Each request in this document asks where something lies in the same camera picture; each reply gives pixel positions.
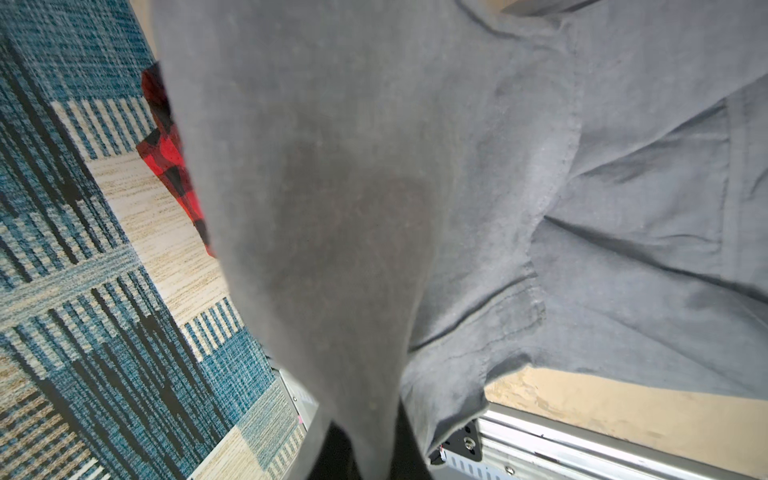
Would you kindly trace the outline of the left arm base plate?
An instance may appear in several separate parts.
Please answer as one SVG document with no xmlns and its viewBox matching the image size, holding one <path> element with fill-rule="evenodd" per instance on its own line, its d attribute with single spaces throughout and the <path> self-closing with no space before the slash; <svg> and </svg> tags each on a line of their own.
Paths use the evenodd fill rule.
<svg viewBox="0 0 768 480">
<path fill-rule="evenodd" d="M 428 456 L 429 463 L 432 466 L 443 465 L 447 461 L 448 452 L 457 454 L 470 461 L 482 461 L 481 437 L 476 420 L 469 421 L 442 442 Z"/>
</svg>

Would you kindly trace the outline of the grey long sleeve shirt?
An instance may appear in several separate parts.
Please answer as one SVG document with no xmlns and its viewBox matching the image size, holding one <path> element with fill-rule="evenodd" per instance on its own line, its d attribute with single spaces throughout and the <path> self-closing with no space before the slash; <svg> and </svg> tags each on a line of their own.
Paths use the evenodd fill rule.
<svg viewBox="0 0 768 480">
<path fill-rule="evenodd" d="M 233 302 L 362 479 L 527 366 L 767 396 L 767 5 L 156 1 Z"/>
</svg>

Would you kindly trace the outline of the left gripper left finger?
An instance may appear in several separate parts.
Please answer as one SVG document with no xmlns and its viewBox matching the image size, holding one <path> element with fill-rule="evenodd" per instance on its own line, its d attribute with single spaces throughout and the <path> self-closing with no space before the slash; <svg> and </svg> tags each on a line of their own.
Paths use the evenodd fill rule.
<svg viewBox="0 0 768 480">
<path fill-rule="evenodd" d="M 335 423 L 331 423 L 319 455 L 309 472 L 309 480 L 359 480 L 360 473 L 352 444 Z"/>
</svg>

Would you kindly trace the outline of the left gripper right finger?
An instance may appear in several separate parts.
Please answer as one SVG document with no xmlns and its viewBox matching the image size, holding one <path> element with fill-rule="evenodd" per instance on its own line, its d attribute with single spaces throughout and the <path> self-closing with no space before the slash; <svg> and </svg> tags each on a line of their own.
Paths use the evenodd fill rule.
<svg viewBox="0 0 768 480">
<path fill-rule="evenodd" d="M 404 407 L 398 408 L 390 480 L 432 480 Z"/>
</svg>

